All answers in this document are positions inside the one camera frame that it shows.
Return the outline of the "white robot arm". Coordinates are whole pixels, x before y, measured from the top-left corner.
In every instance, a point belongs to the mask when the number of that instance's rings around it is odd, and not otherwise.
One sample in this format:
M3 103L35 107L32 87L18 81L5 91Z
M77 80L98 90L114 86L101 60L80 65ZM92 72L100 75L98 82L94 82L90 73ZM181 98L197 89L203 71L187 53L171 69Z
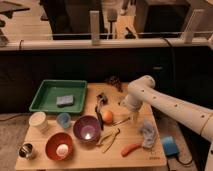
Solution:
M213 110L160 93L154 87L155 80L149 75L130 82L121 104L137 112L146 102L208 140L211 145L204 171L213 171Z

